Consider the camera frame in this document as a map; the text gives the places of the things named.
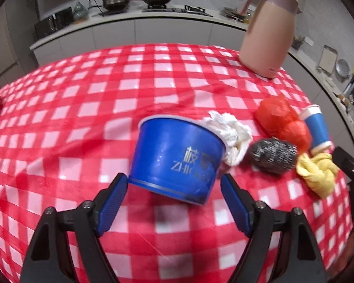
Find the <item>yellow cloth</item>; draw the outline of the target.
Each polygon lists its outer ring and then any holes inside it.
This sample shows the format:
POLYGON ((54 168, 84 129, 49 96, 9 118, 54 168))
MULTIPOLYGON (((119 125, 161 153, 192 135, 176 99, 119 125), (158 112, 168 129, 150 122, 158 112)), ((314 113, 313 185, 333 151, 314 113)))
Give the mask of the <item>yellow cloth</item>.
POLYGON ((333 162, 330 153, 318 153, 314 157, 302 153, 297 159, 295 170, 307 186, 324 199, 334 192, 340 168, 333 162))

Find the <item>blue paper cup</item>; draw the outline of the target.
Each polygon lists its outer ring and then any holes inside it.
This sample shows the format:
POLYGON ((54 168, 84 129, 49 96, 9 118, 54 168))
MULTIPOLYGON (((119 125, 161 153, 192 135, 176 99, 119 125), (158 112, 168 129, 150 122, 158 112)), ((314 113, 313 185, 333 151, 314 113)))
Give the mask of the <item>blue paper cup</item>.
POLYGON ((329 137, 329 132, 325 124, 324 116, 317 104, 307 106, 300 112, 299 118, 305 122, 312 137, 310 146, 311 155, 329 151, 333 144, 329 137))

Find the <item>steel wool scrubber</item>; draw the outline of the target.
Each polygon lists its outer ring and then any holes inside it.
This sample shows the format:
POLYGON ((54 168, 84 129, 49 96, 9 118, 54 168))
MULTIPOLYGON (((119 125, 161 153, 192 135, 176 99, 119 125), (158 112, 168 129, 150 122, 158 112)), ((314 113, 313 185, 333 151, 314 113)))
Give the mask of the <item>steel wool scrubber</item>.
POLYGON ((247 150, 247 156, 261 170, 282 175, 295 167, 298 150, 296 145, 272 137, 254 142, 247 150))

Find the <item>red plastic bag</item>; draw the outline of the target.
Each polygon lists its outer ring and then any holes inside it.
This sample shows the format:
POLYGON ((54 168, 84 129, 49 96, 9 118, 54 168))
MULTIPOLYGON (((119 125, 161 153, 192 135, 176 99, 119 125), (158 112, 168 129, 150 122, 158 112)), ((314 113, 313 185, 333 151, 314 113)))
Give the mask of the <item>red plastic bag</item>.
POLYGON ((295 145, 298 154, 309 151, 312 136, 308 126, 299 118, 285 96, 270 96, 262 100, 254 113, 254 119, 269 137, 295 145))

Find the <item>white tissue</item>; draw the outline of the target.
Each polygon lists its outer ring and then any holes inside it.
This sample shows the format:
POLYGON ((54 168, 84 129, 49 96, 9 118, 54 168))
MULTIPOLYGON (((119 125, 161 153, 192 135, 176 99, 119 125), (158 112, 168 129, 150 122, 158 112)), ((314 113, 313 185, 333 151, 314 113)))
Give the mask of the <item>white tissue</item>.
POLYGON ((243 161, 253 141, 251 128, 230 113, 221 114, 217 111, 208 113, 209 117, 204 117, 201 122, 221 136, 226 143, 224 163, 230 167, 237 166, 243 161))

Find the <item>blue paper bowl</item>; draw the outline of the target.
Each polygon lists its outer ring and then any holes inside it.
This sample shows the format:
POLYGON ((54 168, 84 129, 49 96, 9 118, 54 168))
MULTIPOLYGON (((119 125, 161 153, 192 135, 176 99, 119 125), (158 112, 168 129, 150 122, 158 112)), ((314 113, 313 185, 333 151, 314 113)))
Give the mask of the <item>blue paper bowl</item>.
POLYGON ((156 194, 203 205, 227 148, 216 131, 199 121, 166 114, 148 116, 139 123, 128 179, 156 194))

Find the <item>metal strainer plate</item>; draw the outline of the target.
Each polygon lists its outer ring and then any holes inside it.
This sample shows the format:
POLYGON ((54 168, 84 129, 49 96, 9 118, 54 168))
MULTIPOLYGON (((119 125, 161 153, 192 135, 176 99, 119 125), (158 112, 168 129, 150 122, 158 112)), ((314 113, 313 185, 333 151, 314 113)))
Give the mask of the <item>metal strainer plate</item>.
POLYGON ((336 73, 339 77, 347 79, 350 74, 350 66, 344 59, 338 59, 336 62, 336 73))

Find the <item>white cutting board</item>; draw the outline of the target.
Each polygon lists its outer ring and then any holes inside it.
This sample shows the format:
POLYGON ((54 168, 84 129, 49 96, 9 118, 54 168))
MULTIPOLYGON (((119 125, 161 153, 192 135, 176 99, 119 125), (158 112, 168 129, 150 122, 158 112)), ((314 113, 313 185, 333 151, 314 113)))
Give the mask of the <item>white cutting board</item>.
POLYGON ((328 45, 324 45, 320 61, 317 65, 319 72, 324 72, 329 77, 332 76, 337 62, 338 52, 328 45))

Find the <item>red checkered tablecloth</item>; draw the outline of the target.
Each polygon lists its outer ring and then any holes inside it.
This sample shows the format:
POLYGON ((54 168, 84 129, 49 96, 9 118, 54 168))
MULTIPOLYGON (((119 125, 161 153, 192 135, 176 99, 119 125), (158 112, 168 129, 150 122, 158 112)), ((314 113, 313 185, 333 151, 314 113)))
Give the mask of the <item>red checkered tablecloth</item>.
MULTIPOLYGON (((260 102, 310 103, 288 72, 262 78, 217 46, 129 45, 40 67, 0 90, 0 270, 18 282, 48 206, 76 208, 128 173, 146 116, 233 114, 254 139, 260 102)), ((247 240, 215 184, 204 206, 130 185, 101 244, 121 282, 226 282, 247 240)))

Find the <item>utensil holder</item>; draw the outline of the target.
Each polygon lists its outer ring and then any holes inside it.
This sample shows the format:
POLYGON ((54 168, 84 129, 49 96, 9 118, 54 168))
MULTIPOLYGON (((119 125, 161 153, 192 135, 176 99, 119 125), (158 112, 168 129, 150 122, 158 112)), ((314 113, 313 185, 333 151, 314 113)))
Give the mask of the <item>utensil holder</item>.
POLYGON ((293 42, 291 44, 291 47, 295 50, 299 50, 300 47, 303 45, 303 43, 305 42, 305 38, 306 37, 303 37, 303 36, 295 36, 294 35, 294 38, 293 38, 293 42))

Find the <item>pink thermos jug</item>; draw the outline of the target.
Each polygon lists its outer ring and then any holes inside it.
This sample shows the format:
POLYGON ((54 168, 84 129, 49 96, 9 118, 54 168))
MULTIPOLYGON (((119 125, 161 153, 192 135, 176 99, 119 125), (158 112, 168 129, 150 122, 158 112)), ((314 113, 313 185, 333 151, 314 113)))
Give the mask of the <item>pink thermos jug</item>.
MULTIPOLYGON (((253 0, 243 0, 243 15, 253 0)), ((261 0, 240 48, 240 62, 255 74, 273 79, 294 39, 298 0, 261 0)))

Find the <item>black microwave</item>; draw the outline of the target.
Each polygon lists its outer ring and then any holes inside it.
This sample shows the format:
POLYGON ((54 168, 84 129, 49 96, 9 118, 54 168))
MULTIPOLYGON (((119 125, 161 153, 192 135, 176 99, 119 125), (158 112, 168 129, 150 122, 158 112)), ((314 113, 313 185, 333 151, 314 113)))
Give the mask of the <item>black microwave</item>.
POLYGON ((42 39, 64 29, 74 22, 72 7, 65 8, 34 25, 36 36, 42 39))

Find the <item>teal ceramic vase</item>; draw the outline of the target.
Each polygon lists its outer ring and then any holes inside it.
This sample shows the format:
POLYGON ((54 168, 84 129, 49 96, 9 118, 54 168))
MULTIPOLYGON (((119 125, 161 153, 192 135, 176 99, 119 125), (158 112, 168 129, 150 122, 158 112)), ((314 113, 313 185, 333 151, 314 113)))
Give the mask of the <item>teal ceramic vase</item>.
POLYGON ((88 9, 83 6, 81 2, 76 2, 74 8, 73 8, 73 18, 74 21, 83 21, 87 19, 88 16, 88 9))

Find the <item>gas stove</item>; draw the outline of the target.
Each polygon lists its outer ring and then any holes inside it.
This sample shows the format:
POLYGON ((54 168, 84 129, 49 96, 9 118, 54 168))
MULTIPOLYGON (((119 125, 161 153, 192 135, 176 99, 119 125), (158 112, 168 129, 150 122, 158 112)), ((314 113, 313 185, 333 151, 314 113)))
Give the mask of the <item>gas stove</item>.
POLYGON ((167 12, 167 13, 186 13, 192 15, 201 15, 205 17, 213 17, 206 12, 204 8, 185 5, 183 8, 168 7, 166 4, 161 6, 147 6, 143 12, 167 12))

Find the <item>cooking pot with lid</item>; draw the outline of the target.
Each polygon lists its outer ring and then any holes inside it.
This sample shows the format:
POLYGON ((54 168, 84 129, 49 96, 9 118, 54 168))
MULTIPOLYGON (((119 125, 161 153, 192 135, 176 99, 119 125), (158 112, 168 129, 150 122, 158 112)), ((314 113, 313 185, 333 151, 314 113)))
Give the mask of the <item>cooking pot with lid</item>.
POLYGON ((103 8, 106 10, 117 10, 126 8, 130 0, 102 0, 103 8))

